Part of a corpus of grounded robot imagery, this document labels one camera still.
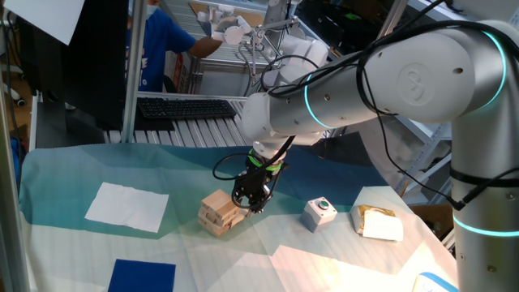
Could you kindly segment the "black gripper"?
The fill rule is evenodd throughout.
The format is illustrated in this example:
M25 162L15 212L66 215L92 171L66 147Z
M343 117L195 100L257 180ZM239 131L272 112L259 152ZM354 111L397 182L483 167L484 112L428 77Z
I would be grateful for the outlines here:
M247 160L247 170L241 175L249 174L250 177L236 181L230 195L233 204L237 207L242 207L243 197L250 199L250 211L253 213L263 212L264 206L272 198L281 173L288 169L289 165L282 161L269 166L266 170L259 170L259 167L261 167L259 162Z

